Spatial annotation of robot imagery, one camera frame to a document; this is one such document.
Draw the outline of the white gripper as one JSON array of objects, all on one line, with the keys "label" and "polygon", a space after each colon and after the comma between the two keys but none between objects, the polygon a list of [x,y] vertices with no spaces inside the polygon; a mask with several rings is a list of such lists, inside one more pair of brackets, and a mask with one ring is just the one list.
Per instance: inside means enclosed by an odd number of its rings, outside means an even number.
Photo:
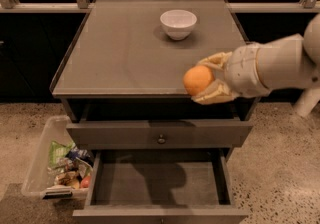
[{"label": "white gripper", "polygon": [[197,62],[210,70],[224,70],[225,82],[217,79],[191,99],[201,105],[231,102],[237,97],[255,98],[271,92],[260,80],[257,70],[259,44],[250,44],[231,52],[219,52]]}]

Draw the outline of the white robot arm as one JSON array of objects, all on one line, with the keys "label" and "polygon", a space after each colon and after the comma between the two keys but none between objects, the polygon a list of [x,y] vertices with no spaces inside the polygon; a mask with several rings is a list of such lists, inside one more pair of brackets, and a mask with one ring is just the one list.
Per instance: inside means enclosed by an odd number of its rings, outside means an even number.
[{"label": "white robot arm", "polygon": [[201,105],[236,98],[265,97],[274,90],[313,89],[320,85],[320,15],[305,32],[266,44],[253,43],[232,52],[213,54],[199,62],[215,80],[192,97]]}]

